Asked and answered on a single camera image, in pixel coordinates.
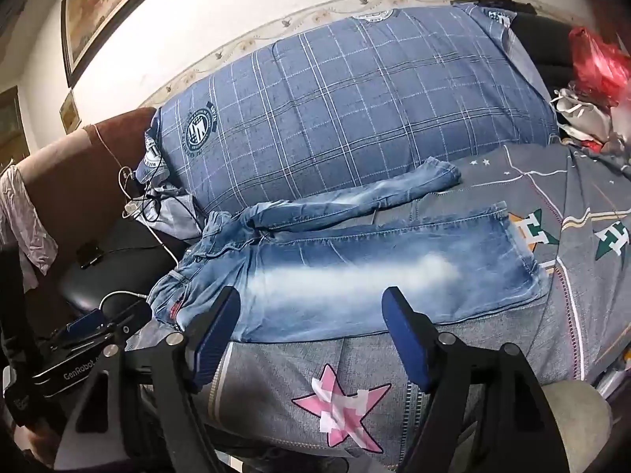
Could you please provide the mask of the light blue denim jeans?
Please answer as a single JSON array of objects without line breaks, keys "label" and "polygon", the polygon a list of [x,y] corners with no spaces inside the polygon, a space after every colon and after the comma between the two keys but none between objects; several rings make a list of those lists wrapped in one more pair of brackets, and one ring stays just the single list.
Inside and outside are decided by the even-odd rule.
[{"label": "light blue denim jeans", "polygon": [[344,339],[385,329],[383,292],[453,324],[540,298],[547,274],[504,203],[460,215],[382,221],[379,213],[458,185],[460,170],[426,159],[413,171],[295,201],[214,211],[201,239],[152,288],[156,320],[185,329],[233,287],[236,342]]}]

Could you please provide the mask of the black leather stool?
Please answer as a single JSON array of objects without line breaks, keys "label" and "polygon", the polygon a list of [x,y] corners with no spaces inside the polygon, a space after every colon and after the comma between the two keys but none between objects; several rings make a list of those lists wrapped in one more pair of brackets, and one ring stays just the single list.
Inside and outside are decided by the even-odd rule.
[{"label": "black leather stool", "polygon": [[187,249],[184,241],[132,220],[120,219],[103,238],[89,241],[58,288],[80,314],[104,303],[108,309],[125,306],[146,296],[155,283],[174,268]]}]

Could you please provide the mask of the grey patterned bed sheet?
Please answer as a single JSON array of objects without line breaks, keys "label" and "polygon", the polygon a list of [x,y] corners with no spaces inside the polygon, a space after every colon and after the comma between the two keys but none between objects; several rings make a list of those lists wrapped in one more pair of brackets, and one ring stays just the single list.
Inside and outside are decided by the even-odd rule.
[{"label": "grey patterned bed sheet", "polygon": [[[470,346],[521,348],[540,382],[597,378],[630,340],[630,167],[569,145],[503,145],[447,161],[458,185],[379,219],[460,215],[497,203],[547,274],[532,302],[436,324]],[[156,345],[174,331],[152,320],[131,340]],[[400,464],[428,398],[381,333],[314,342],[233,337],[213,380],[195,396],[214,441],[260,459],[332,457],[359,470]]]}]

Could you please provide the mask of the pink striped cloth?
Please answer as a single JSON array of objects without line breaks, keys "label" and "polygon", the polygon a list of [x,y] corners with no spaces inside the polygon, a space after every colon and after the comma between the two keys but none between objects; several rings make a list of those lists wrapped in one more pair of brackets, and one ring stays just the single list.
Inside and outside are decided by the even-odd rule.
[{"label": "pink striped cloth", "polygon": [[39,285],[34,267],[46,276],[58,255],[58,245],[39,220],[15,164],[9,164],[1,175],[1,243],[19,251],[24,292]]}]

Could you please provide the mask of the brown upholstered headboard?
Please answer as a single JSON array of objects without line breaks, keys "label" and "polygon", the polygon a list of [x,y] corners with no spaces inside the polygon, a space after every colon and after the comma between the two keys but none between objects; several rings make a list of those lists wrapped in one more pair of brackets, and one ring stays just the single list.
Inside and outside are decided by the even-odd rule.
[{"label": "brown upholstered headboard", "polygon": [[139,108],[73,131],[17,164],[30,200],[58,255],[39,286],[26,294],[29,322],[47,334],[75,316],[58,282],[85,242],[105,235],[120,218],[119,170],[142,159],[144,132],[156,109]]}]

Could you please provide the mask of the white crumpled clothes pile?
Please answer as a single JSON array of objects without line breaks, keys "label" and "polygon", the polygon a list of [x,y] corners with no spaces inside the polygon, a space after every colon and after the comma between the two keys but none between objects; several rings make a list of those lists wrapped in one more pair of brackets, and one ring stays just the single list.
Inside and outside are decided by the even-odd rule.
[{"label": "white crumpled clothes pile", "polygon": [[559,128],[570,138],[595,143],[599,153],[630,160],[629,104],[625,102],[605,111],[570,89],[560,89],[551,105],[560,119]]}]

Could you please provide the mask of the blue plaid pillow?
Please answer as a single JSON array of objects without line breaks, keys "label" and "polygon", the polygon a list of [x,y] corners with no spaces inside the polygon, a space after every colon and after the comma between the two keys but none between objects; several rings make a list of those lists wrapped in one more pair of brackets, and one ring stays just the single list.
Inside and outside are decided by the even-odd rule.
[{"label": "blue plaid pillow", "polygon": [[238,211],[369,184],[557,129],[512,15],[473,4],[349,17],[281,39],[159,107],[139,182]]}]

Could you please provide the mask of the red plastic bag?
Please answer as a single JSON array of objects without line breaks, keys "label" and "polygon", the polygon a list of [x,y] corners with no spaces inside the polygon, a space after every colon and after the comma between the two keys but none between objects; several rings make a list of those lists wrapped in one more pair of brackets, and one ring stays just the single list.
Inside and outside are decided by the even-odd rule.
[{"label": "red plastic bag", "polygon": [[630,57],[585,27],[569,32],[574,87],[598,104],[616,107],[630,81]]}]

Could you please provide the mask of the small framed wall picture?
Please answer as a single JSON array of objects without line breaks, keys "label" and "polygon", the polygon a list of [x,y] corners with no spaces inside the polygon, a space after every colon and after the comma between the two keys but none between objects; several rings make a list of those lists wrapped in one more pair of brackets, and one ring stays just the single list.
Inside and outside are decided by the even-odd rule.
[{"label": "small framed wall picture", "polygon": [[69,91],[59,110],[62,127],[65,134],[75,131],[81,124],[81,117],[76,106],[74,92]]}]

